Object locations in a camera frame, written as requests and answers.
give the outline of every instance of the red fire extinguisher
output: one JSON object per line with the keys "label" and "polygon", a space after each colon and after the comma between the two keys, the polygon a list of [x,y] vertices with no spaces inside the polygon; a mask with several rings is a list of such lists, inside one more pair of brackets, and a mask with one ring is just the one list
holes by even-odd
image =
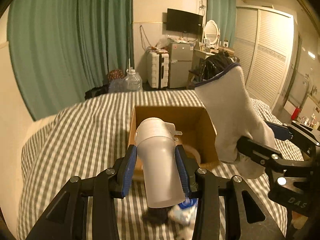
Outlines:
{"label": "red fire extinguisher", "polygon": [[301,109],[296,107],[296,109],[293,111],[293,114],[291,115],[291,120],[296,120],[300,111],[301,111]]}

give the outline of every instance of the screw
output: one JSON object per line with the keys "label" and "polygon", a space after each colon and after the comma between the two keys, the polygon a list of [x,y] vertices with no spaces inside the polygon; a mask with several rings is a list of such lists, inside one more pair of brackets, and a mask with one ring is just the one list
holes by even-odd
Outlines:
{"label": "screw", "polygon": [[285,185],[287,183],[287,180],[284,177],[280,177],[277,179],[277,182],[279,185]]}
{"label": "screw", "polygon": [[79,177],[78,176],[72,176],[71,178],[70,178],[70,182],[71,183],[75,183],[75,182],[77,182],[79,180]]}
{"label": "screw", "polygon": [[274,160],[277,160],[277,159],[279,159],[279,156],[277,154],[273,154],[273,155],[271,155],[271,158],[273,158]]}
{"label": "screw", "polygon": [[206,174],[207,173],[207,170],[205,168],[199,168],[197,171],[199,174]]}
{"label": "screw", "polygon": [[234,177],[233,177],[233,180],[234,180],[235,182],[241,182],[241,181],[242,181],[242,178],[241,178],[240,176],[234,176]]}
{"label": "screw", "polygon": [[108,168],[108,169],[106,169],[106,174],[108,174],[108,175],[112,175],[112,174],[114,174],[116,171],[113,169],[113,168]]}

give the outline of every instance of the louvered door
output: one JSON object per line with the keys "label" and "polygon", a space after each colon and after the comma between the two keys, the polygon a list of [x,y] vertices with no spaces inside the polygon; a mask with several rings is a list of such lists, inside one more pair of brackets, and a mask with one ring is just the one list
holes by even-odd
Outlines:
{"label": "louvered door", "polygon": [[257,6],[237,8],[233,49],[240,58],[246,89],[272,109],[289,68],[293,16]]}
{"label": "louvered door", "polygon": [[271,108],[284,85],[292,46],[293,18],[259,10],[257,46],[246,88]]}
{"label": "louvered door", "polygon": [[244,81],[247,82],[252,64],[253,53],[257,37],[258,10],[251,8],[238,8],[236,33],[233,49],[235,55],[241,60]]}

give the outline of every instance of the cardboard box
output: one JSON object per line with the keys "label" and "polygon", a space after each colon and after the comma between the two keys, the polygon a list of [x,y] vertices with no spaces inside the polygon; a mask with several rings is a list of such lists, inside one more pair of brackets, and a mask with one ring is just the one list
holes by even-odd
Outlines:
{"label": "cardboard box", "polygon": [[[135,106],[131,116],[128,146],[135,144],[134,136],[137,127],[143,120],[149,117],[158,117],[164,122],[174,123],[176,130],[182,132],[181,136],[176,136],[179,139],[176,144],[185,146],[185,151],[189,157],[195,158],[194,155],[186,149],[196,149],[201,157],[200,167],[211,170],[219,164],[214,146],[216,133],[205,108]],[[139,158],[137,159],[133,179],[143,180],[142,162]]]}

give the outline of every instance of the blue object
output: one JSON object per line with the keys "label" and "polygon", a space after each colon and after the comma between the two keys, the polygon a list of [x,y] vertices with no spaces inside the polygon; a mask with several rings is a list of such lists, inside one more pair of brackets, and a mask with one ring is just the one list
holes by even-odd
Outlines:
{"label": "blue object", "polygon": [[177,146],[175,149],[175,159],[176,159],[176,164],[178,168],[182,189],[183,189],[184,195],[186,196],[186,198],[188,198],[191,194],[191,190],[189,188],[190,187],[189,176],[187,174],[186,168],[180,156],[179,148]]}
{"label": "blue object", "polygon": [[275,138],[281,141],[290,140],[292,134],[289,132],[289,129],[283,125],[265,121],[265,123],[271,128],[275,134]]}
{"label": "blue object", "polygon": [[123,175],[123,184],[122,184],[122,190],[121,190],[122,197],[127,196],[129,193],[136,161],[137,161],[137,147],[133,146],[124,175]]}
{"label": "blue object", "polygon": [[197,202],[198,202],[197,198],[192,198],[192,199],[186,198],[185,201],[183,201],[182,203],[180,203],[178,205],[183,210],[183,209],[190,208],[190,207],[196,205]]}

